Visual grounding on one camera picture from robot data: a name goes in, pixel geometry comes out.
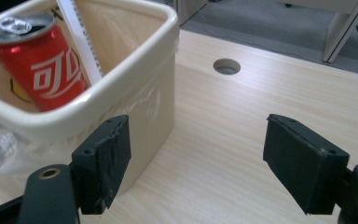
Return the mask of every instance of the white logo on can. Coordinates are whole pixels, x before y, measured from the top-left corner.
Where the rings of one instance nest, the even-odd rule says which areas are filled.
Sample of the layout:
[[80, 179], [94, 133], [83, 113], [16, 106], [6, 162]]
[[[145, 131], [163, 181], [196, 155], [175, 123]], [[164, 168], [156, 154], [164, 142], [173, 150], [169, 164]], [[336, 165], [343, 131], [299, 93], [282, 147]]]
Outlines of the white logo on can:
[[[34, 90], [41, 91], [50, 89], [41, 96], [46, 99], [56, 98], [69, 91], [78, 80], [81, 79], [81, 71], [77, 63], [76, 67], [72, 68], [71, 53], [68, 49], [65, 55], [62, 51], [54, 58], [48, 59], [42, 63], [37, 63], [31, 66], [34, 73]], [[64, 57], [66, 65], [66, 77], [62, 80], [62, 58]]]

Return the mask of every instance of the wooden table surface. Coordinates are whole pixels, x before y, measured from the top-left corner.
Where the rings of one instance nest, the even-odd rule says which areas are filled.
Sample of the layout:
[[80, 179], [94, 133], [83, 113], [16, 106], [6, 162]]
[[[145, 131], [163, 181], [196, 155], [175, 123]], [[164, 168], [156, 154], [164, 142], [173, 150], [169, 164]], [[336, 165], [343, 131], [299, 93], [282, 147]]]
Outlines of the wooden table surface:
[[[306, 216], [263, 161], [269, 114], [297, 119], [358, 164], [358, 74], [181, 31], [175, 126], [133, 186], [82, 223], [337, 223]], [[236, 60], [238, 74], [213, 63]], [[23, 189], [0, 176], [0, 203]]]

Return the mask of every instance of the gray floor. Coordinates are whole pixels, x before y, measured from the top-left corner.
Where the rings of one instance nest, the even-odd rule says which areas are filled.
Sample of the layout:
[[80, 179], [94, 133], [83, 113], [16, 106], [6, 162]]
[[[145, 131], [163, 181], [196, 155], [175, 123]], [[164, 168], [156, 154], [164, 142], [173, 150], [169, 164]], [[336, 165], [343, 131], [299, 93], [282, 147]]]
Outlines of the gray floor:
[[333, 63], [323, 63], [327, 27], [334, 12], [285, 7], [273, 0], [209, 2], [181, 29], [358, 73], [354, 32]]

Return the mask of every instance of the can lid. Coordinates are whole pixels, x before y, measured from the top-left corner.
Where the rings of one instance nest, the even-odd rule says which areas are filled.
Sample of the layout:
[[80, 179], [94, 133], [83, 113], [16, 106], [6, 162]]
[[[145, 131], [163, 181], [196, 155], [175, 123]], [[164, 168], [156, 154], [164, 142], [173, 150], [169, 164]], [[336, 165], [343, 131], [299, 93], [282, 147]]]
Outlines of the can lid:
[[0, 20], [0, 44], [21, 42], [43, 34], [54, 22], [54, 17], [44, 13], [4, 17]]

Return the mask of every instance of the soda can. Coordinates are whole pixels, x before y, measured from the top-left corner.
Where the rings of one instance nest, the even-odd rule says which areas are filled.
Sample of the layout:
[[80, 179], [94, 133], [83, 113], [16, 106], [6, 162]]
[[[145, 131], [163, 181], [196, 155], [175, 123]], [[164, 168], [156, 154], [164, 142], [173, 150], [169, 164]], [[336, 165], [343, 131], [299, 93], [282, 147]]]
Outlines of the soda can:
[[0, 64], [41, 111], [67, 104], [87, 88], [75, 54], [49, 14], [0, 20]]

